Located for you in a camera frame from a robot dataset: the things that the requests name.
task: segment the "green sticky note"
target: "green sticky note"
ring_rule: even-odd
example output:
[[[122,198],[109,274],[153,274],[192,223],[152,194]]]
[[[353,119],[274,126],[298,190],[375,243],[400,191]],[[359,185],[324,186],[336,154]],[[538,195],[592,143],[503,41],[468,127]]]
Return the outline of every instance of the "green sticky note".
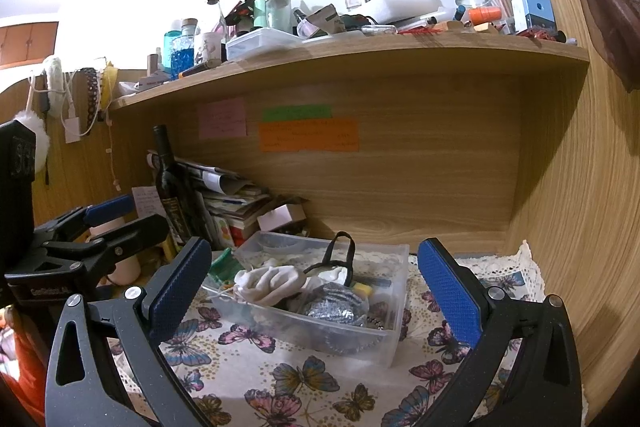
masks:
[[[309,120],[310,118],[331,118],[331,106],[320,103],[279,105],[262,112],[263,122]]]

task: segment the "tablecloth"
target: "tablecloth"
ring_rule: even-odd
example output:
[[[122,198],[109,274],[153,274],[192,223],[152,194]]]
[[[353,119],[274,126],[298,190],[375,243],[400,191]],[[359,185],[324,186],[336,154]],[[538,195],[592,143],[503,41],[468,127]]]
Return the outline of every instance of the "tablecloth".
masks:
[[[459,259],[485,286],[541,301],[544,282],[523,243],[516,255]],[[215,426],[411,426],[436,400],[469,347],[453,336],[415,264],[410,263],[401,340],[391,368],[284,343],[221,319],[200,290],[161,350]],[[476,415],[494,406],[520,341],[511,341]],[[111,346],[138,412],[154,417],[122,352]]]

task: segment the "silver screw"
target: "silver screw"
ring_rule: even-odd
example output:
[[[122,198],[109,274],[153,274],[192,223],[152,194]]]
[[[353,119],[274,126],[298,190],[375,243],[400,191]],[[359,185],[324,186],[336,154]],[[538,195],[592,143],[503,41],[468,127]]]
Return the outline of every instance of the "silver screw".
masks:
[[[66,305],[71,307],[76,306],[76,304],[78,304],[81,301],[81,299],[82,297],[80,296],[80,294],[75,293],[66,300]]]
[[[489,293],[489,296],[494,301],[501,301],[504,299],[504,291],[502,288],[498,288],[498,286],[491,286],[491,288],[487,290],[487,293]]]
[[[551,304],[554,308],[561,308],[564,302],[557,295],[549,295],[549,304]]]
[[[124,292],[124,296],[127,299],[137,299],[142,295],[142,288],[140,286],[132,286],[131,288],[127,288]]]

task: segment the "orange cup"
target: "orange cup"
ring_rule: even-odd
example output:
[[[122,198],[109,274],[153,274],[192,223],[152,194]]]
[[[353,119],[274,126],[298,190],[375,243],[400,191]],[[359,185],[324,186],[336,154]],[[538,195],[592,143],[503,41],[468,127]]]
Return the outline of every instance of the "orange cup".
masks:
[[[467,12],[469,13],[469,20],[471,20],[473,26],[502,19],[502,10],[499,6],[470,8]]]

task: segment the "brown butterfly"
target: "brown butterfly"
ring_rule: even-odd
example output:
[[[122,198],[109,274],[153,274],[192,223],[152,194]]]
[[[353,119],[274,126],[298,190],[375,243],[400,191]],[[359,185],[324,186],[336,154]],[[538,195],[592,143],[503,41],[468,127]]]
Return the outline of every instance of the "brown butterfly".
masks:
[[[360,421],[360,413],[373,411],[376,400],[369,394],[369,390],[361,383],[356,386],[356,390],[351,393],[350,400],[342,400],[334,403],[334,409],[344,415],[352,422]]]

